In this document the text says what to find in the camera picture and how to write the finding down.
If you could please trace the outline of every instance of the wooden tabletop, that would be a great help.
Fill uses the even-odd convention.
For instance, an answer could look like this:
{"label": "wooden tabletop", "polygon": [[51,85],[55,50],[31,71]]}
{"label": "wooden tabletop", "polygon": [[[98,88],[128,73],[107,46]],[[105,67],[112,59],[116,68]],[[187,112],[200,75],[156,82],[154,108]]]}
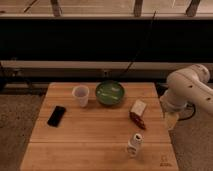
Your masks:
{"label": "wooden tabletop", "polygon": [[[80,108],[71,95],[74,86],[90,88],[87,107]],[[95,98],[98,83],[51,83],[28,144],[21,171],[177,171],[178,166],[165,128],[153,83],[121,83],[125,98],[105,107]],[[136,99],[147,104],[143,115],[147,130],[129,119]],[[47,121],[56,105],[66,107],[60,125]],[[128,140],[141,133],[143,143],[137,158],[126,153]]]}

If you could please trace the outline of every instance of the white cup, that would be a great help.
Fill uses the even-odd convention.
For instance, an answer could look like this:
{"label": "white cup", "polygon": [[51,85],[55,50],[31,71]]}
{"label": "white cup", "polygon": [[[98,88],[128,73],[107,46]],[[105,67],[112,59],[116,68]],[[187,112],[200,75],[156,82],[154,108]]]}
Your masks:
{"label": "white cup", "polygon": [[85,85],[78,85],[73,88],[72,95],[81,107],[86,107],[89,99],[89,88]]}

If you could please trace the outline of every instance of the small bottle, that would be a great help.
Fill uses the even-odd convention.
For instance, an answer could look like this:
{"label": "small bottle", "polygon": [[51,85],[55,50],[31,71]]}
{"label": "small bottle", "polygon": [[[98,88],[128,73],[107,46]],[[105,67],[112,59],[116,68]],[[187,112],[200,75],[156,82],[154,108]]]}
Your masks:
{"label": "small bottle", "polygon": [[142,143],[142,136],[139,133],[134,134],[132,138],[128,141],[127,152],[130,157],[137,156],[141,148],[141,143]]}

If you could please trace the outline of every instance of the bowl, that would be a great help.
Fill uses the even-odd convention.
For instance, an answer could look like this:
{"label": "bowl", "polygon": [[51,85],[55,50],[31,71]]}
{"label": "bowl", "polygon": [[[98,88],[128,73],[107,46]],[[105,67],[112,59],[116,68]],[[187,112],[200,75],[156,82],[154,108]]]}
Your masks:
{"label": "bowl", "polygon": [[122,85],[112,80],[101,82],[95,90],[97,100],[107,106],[120,103],[124,97],[124,93]]}

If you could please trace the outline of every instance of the black backdrop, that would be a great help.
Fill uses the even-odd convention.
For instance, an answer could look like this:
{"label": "black backdrop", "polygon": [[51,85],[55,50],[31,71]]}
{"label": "black backdrop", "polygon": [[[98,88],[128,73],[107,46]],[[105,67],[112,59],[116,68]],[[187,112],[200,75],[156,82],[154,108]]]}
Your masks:
{"label": "black backdrop", "polygon": [[0,20],[0,59],[213,62],[213,20]]}

